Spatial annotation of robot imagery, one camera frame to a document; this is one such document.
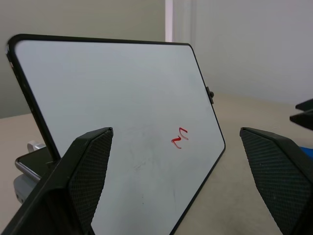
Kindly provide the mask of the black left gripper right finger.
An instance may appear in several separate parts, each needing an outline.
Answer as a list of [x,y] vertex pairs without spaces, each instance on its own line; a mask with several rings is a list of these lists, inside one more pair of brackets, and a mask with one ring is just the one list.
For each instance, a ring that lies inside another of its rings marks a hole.
[[291,139],[243,127],[253,179],[283,235],[313,235],[313,159]]

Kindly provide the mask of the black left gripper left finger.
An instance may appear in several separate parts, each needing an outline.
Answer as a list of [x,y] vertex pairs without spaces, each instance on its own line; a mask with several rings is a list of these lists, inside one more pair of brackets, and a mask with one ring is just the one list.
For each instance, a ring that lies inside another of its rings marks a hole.
[[113,129],[77,137],[38,182],[1,235],[95,235]]

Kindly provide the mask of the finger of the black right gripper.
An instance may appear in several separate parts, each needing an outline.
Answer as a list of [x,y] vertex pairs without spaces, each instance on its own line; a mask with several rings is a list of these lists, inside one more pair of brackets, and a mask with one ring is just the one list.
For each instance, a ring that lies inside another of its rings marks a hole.
[[304,128],[313,128],[313,110],[290,116],[290,121]]
[[313,98],[295,106],[297,110],[308,111],[313,109]]

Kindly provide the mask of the blue object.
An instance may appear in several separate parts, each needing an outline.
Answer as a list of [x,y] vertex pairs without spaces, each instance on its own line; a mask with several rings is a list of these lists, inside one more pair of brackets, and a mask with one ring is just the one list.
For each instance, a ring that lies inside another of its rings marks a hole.
[[313,148],[300,147],[300,149],[313,161]]

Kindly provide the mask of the grey metal board stand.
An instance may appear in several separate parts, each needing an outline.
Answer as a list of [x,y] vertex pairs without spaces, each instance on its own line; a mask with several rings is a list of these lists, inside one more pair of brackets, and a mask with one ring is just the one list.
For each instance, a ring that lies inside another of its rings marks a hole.
[[28,153],[15,160],[15,167],[21,172],[13,182],[15,196],[24,203],[39,181],[50,174],[60,159],[55,159],[44,143],[30,141]]

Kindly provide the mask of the whiteboard with black frame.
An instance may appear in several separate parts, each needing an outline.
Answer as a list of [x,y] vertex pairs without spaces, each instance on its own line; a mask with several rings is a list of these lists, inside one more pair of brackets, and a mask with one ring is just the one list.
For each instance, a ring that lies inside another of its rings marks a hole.
[[113,129],[96,235],[172,235],[225,141],[189,44],[18,34],[6,55],[51,153]]

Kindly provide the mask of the white wall post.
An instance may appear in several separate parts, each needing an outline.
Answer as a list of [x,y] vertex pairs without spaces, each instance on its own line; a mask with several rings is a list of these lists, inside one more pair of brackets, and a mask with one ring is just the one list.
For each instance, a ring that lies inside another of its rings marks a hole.
[[197,0],[165,0],[165,41],[195,47]]

